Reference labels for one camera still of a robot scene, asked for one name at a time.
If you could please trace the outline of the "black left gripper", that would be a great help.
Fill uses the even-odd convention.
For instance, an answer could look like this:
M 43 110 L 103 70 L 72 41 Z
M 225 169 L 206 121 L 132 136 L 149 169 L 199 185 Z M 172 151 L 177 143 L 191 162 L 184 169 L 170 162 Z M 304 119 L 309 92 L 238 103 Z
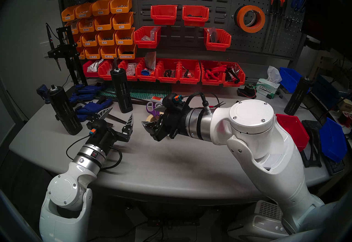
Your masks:
M 94 113 L 94 121 L 104 120 L 112 109 L 112 107 L 108 107 L 102 109 L 97 113 Z M 127 123 L 122 128 L 122 132 L 117 132 L 115 130 L 95 130 L 95 132 L 90 135 L 88 139 L 88 144 L 96 146 L 102 151 L 107 152 L 109 147 L 117 141 L 128 142 L 130 140 L 132 132 L 133 114 L 130 115 Z

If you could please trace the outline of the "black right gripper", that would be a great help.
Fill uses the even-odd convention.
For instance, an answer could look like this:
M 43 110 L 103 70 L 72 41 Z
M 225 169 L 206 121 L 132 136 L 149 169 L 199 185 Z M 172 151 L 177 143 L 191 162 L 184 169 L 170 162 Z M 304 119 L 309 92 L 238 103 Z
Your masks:
M 174 139 L 177 135 L 189 136 L 186 128 L 186 117 L 192 110 L 186 103 L 179 103 L 156 107 L 159 118 L 154 122 L 142 121 L 145 130 L 156 141 L 161 141 L 166 136 Z

